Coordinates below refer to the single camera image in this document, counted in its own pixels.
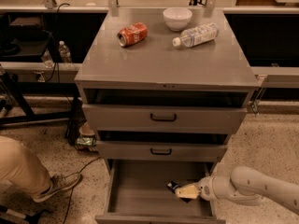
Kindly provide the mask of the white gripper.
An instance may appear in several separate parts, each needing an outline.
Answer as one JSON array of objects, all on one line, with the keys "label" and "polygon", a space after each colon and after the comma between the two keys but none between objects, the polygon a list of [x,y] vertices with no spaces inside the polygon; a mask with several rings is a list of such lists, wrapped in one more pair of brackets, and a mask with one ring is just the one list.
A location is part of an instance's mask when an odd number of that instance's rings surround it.
[{"label": "white gripper", "polygon": [[204,177],[198,183],[186,185],[175,190],[175,194],[179,198],[196,199],[199,195],[206,201],[213,201],[216,195],[213,189],[213,178]]}]

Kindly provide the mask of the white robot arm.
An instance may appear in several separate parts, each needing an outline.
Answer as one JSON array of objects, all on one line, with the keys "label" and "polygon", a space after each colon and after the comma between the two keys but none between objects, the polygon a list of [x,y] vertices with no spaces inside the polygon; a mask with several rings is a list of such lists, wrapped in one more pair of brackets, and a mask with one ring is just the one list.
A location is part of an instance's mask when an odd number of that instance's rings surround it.
[{"label": "white robot arm", "polygon": [[179,198],[206,201],[228,200],[246,206],[259,205],[268,198],[299,215],[299,186],[238,166],[229,175],[215,175],[177,188]]}]

